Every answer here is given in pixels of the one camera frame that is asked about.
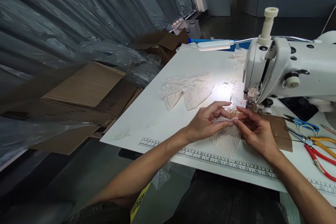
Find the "measuring ruler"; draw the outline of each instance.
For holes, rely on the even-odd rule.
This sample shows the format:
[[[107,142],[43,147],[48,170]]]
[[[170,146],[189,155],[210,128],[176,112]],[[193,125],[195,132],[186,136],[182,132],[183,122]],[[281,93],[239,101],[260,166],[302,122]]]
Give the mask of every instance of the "measuring ruler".
[[[161,141],[143,137],[140,140],[139,145],[147,148],[153,148],[160,143]],[[261,166],[238,159],[226,158],[188,147],[184,147],[175,155],[281,183],[281,180],[275,171],[268,166]],[[308,177],[307,179],[321,194],[336,197],[336,186],[334,184]]]

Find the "brown cardboard piece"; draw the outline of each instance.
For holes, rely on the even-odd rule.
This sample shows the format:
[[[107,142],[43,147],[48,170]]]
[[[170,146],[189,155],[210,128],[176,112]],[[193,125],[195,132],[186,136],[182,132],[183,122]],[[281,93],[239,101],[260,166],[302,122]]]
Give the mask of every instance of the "brown cardboard piece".
[[[129,102],[127,103],[127,105],[124,107],[124,109],[121,111],[121,113],[118,116],[118,118],[126,111],[126,109],[128,109],[128,107],[135,101],[135,99],[138,98],[138,96],[142,93],[143,90],[144,89],[142,89],[142,88],[138,88],[134,92],[133,96],[131,97],[131,99],[129,100]],[[95,133],[93,133],[91,135],[91,137],[101,139],[102,136],[113,126],[113,124],[115,124],[115,122],[118,120],[118,118],[115,118],[115,119],[111,120],[109,123],[107,123],[106,125],[108,125],[108,126],[107,126],[107,128],[103,132],[101,132],[101,133],[95,132]]]
[[[163,64],[167,64],[182,43],[188,44],[188,39],[189,35],[185,29],[177,36],[167,31],[157,31],[140,37],[131,47],[153,53],[162,59]]]
[[[96,107],[124,76],[124,72],[90,62],[43,95],[42,99]]]
[[[277,147],[284,151],[293,152],[292,139],[288,133],[284,118],[274,115],[261,115],[261,117],[269,121]]]
[[[101,126],[92,125],[66,131],[44,142],[35,144],[31,146],[30,149],[70,155],[100,127]]]
[[[98,124],[63,132],[31,147],[70,154],[98,128],[117,118],[127,105],[137,88],[121,79],[124,75],[96,62],[51,69],[25,82],[1,100],[0,113],[15,119],[43,121],[53,118]]]

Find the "hand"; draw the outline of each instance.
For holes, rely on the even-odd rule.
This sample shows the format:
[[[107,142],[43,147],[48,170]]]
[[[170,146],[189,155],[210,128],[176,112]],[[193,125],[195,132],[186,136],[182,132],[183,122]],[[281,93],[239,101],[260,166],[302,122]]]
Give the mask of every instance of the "hand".
[[[245,141],[267,161],[274,158],[279,149],[274,141],[269,121],[253,111],[237,106],[243,114],[233,124],[238,127]]]
[[[231,119],[230,114],[223,108],[223,106],[229,106],[230,104],[231,102],[214,101],[208,107],[200,108],[191,122],[183,128],[187,141],[189,143],[196,142],[211,137],[228,126],[232,126],[229,121],[211,124],[211,121],[219,116]]]

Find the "white work table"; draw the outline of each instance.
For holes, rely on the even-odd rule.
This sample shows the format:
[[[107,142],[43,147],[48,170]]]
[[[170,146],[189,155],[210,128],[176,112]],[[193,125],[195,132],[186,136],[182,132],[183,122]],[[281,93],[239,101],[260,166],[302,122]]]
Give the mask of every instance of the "white work table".
[[[229,101],[231,90],[224,84],[236,80],[236,59],[230,59],[232,52],[208,51],[197,49],[180,50],[161,70],[154,80],[145,88],[141,95],[116,121],[110,130],[100,140],[101,142],[145,153],[151,147],[164,141],[182,127],[186,126],[200,107],[206,107],[216,100]],[[164,101],[160,98],[160,90],[167,78],[185,75],[211,74],[216,82],[212,94],[197,108],[188,111],[182,97],[175,107],[168,111]],[[295,115],[280,101],[274,100],[273,115]],[[317,113],[310,123],[330,127],[323,113]],[[287,125],[295,129],[294,124]],[[320,127],[319,136],[335,138],[328,131]],[[336,183],[329,180],[314,166],[311,157],[303,146],[293,136],[293,152],[282,151],[295,167],[320,191],[320,193],[336,206]],[[286,192],[273,169],[265,160],[253,154],[246,148],[246,143],[240,144],[232,158],[222,157],[209,139],[204,139],[188,145],[179,151],[171,161],[194,167],[211,173],[256,184],[277,191]],[[318,146],[315,148],[329,157]],[[322,166],[332,176],[336,176],[336,167],[318,158]]]

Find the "cable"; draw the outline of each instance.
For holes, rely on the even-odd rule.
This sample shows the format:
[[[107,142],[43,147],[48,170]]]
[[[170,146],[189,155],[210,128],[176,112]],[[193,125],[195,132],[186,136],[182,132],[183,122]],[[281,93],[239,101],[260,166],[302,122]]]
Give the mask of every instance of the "cable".
[[[303,126],[306,126],[306,127],[308,127],[308,128],[311,128],[311,129],[313,130],[313,132],[314,132],[314,135],[317,137],[318,132],[315,131],[315,129],[314,129],[312,126],[308,125],[308,124],[302,124],[302,125],[300,125],[299,127],[298,127],[298,125],[296,125],[296,129],[300,132],[301,135],[303,135],[303,136],[306,137],[306,138],[309,138],[308,136],[304,135],[304,134],[301,132],[301,127],[303,127]]]
[[[294,36],[271,36],[272,39],[279,37],[279,38],[284,38],[284,39],[288,39],[288,40],[295,40],[295,41],[302,41],[302,42],[307,42],[307,43],[312,43],[312,40],[308,40],[308,39],[303,39],[303,38],[299,38],[299,37],[294,37]],[[257,38],[248,38],[248,39],[244,39],[244,40],[237,40],[234,43],[235,44],[239,44],[239,43],[244,43],[244,42],[248,42],[251,41],[253,39],[257,39]]]

